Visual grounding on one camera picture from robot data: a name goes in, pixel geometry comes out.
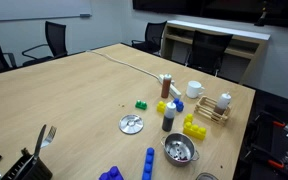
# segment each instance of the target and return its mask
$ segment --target metal bowl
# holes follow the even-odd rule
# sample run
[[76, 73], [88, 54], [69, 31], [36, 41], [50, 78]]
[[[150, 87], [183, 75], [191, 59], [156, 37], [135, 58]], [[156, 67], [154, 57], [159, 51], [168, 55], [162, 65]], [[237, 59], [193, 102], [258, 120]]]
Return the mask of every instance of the metal bowl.
[[172, 133], [163, 137], [161, 143], [164, 146], [166, 159], [174, 166], [186, 166], [200, 157], [191, 139], [184, 134]]

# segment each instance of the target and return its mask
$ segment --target white cup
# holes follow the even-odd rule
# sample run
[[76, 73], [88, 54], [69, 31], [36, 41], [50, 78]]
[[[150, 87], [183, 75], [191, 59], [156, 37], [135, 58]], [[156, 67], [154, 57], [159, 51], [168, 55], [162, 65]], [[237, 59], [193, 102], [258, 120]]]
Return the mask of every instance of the white cup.
[[189, 98], [197, 98], [199, 95], [204, 93], [205, 88], [202, 86], [201, 83], [197, 81], [190, 81], [188, 82], [186, 95]]

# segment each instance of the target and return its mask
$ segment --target cable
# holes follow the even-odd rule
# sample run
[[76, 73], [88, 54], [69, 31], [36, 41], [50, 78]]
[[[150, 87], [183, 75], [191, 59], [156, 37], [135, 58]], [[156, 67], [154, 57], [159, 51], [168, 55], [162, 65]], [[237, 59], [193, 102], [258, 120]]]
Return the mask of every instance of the cable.
[[155, 74], [152, 74], [152, 73], [150, 73], [150, 72], [148, 72], [148, 71], [145, 71], [145, 70], [143, 70], [143, 69], [141, 69], [141, 68], [135, 67], [135, 66], [133, 66], [133, 65], [131, 65], [131, 64], [128, 64], [128, 63], [119, 61], [119, 60], [117, 60], [117, 59], [115, 59], [115, 58], [112, 58], [111, 56], [109, 56], [109, 55], [107, 55], [107, 54], [102, 54], [102, 53], [99, 53], [99, 52], [96, 52], [96, 51], [90, 51], [90, 50], [87, 50], [86, 52], [94, 53], [94, 54], [103, 56], [103, 57], [105, 57], [105, 58], [108, 59], [108, 60], [111, 60], [111, 61], [114, 61], [114, 62], [123, 64], [123, 65], [129, 66], [129, 67], [131, 67], [131, 68], [133, 68], [133, 69], [136, 69], [136, 70], [141, 71], [141, 72], [143, 72], [143, 73], [145, 73], [145, 74], [148, 74], [148, 75], [150, 75], [150, 76], [152, 76], [152, 77], [154, 77], [155, 79], [158, 80], [158, 77], [157, 77]]

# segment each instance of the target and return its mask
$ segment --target bottle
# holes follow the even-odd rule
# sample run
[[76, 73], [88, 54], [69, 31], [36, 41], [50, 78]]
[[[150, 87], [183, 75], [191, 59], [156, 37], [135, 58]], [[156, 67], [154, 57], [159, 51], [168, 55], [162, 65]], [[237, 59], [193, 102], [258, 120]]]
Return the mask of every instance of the bottle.
[[222, 115], [230, 102], [231, 102], [231, 96], [228, 94], [228, 92], [222, 94], [220, 99], [217, 101], [217, 104], [214, 108], [214, 112], [216, 112], [219, 115]]
[[162, 98], [168, 98], [171, 82], [172, 82], [172, 76], [170, 74], [165, 74], [162, 84], [162, 94], [161, 94]]
[[162, 129], [166, 132], [169, 132], [172, 130], [173, 120], [175, 117], [175, 111], [176, 111], [175, 103], [173, 102], [167, 103], [165, 113], [164, 113], [163, 125], [162, 125]]

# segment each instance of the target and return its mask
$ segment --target cup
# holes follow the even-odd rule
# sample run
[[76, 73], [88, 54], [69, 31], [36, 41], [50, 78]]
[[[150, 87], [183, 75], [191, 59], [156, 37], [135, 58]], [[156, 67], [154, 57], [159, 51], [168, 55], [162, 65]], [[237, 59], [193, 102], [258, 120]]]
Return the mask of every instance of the cup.
[[205, 88], [202, 86], [201, 83], [197, 81], [190, 81], [188, 82], [186, 95], [189, 98], [197, 98], [199, 95], [204, 93]]

